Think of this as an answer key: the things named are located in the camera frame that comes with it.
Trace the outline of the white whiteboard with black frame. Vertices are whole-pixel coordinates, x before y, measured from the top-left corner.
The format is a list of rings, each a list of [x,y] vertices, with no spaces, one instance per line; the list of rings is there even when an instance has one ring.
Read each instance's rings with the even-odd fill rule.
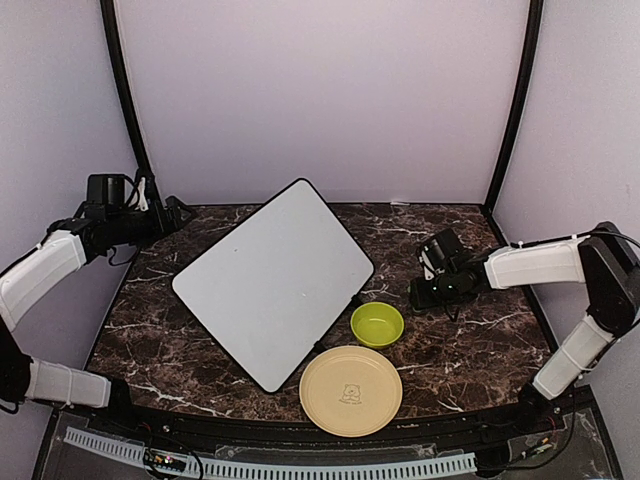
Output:
[[[264,391],[278,391],[369,281],[374,263],[298,179],[180,271],[172,289]]]

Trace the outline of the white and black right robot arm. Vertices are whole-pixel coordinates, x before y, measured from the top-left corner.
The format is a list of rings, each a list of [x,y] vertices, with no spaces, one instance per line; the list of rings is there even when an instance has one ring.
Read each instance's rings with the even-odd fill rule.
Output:
[[[577,234],[517,242],[484,252],[465,247],[451,229],[418,248],[423,272],[411,280],[416,312],[449,310],[481,294],[530,288],[558,343],[510,413],[521,434],[549,416],[559,397],[639,325],[639,242],[612,222]]]

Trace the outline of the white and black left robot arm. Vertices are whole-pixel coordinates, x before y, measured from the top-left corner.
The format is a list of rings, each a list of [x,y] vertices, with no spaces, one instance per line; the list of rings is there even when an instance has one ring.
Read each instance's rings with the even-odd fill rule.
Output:
[[[15,414],[26,400],[102,409],[120,436],[141,427],[123,381],[34,358],[13,338],[23,317],[54,287],[121,245],[141,249],[184,228],[196,216],[174,196],[159,199],[153,178],[92,174],[85,200],[53,222],[44,238],[1,274],[1,408]]]

